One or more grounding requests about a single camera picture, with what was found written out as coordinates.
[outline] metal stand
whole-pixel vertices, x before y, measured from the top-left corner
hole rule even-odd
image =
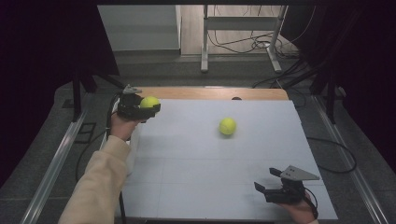
[[[201,71],[208,71],[208,30],[239,30],[239,31],[274,31],[271,42],[267,45],[268,56],[276,73],[282,72],[276,58],[275,44],[285,17],[286,7],[281,6],[277,17],[208,17],[207,5],[204,5],[204,43],[201,54]]]
[[[335,78],[336,74],[332,69],[334,59],[340,53],[341,47],[344,44],[347,35],[349,34],[352,27],[355,25],[361,14],[362,8],[354,8],[349,15],[349,18],[346,20],[346,25],[343,27],[339,36],[334,42],[333,47],[330,49],[330,52],[326,56],[325,60],[320,63],[318,66],[312,68],[310,71],[300,75],[299,77],[285,83],[282,85],[284,90],[294,86],[295,84],[305,80],[308,77],[312,77],[313,75],[317,75],[314,82],[312,83],[309,90],[311,90],[312,94],[321,94],[324,87],[327,88],[327,103],[326,103],[326,114],[329,117],[330,121],[334,124],[334,116],[333,116],[333,108],[334,108],[334,98],[335,98]]]
[[[116,79],[105,75],[93,68],[90,68],[89,71],[93,71],[97,76],[101,77],[105,81],[113,84],[114,86],[124,89],[125,85],[122,83],[118,82]],[[92,75],[89,74],[90,72],[86,73],[81,73],[78,69],[76,72],[73,74],[73,100],[74,100],[74,116],[72,122],[76,122],[78,120],[78,117],[81,114],[81,87],[79,84],[81,83],[82,86],[84,87],[86,92],[96,92],[97,85],[95,80],[93,79]]]

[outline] dark background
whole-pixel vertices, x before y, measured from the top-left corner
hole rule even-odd
[[[55,91],[80,74],[119,71],[96,5],[12,1],[0,6],[0,186],[35,139]]]
[[[308,24],[313,7],[290,7],[281,34],[292,40]],[[333,47],[352,7],[317,7],[311,24],[294,44],[311,66]],[[362,8],[332,64],[343,105],[396,172],[396,6],[378,2]]]

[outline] white table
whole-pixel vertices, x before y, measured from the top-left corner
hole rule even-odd
[[[139,125],[134,169],[122,190],[127,217],[290,220],[253,182],[280,189],[280,178],[269,168],[283,171],[289,165],[320,176],[291,101],[161,103],[161,112]],[[225,117],[237,122],[229,137],[218,131]],[[304,185],[318,198],[318,218],[337,219],[323,181]]]

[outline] yellow ball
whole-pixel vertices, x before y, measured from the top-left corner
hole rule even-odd
[[[143,100],[140,102],[140,107],[141,108],[151,108],[154,105],[158,105],[160,103],[160,100],[157,99],[157,97],[154,96],[147,96],[143,98]]]
[[[232,118],[222,119],[219,124],[219,130],[223,134],[233,134],[236,129],[236,122]]]

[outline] sleeve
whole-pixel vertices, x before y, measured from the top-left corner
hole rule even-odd
[[[118,137],[108,137],[104,147],[93,153],[59,223],[114,223],[130,150]]]

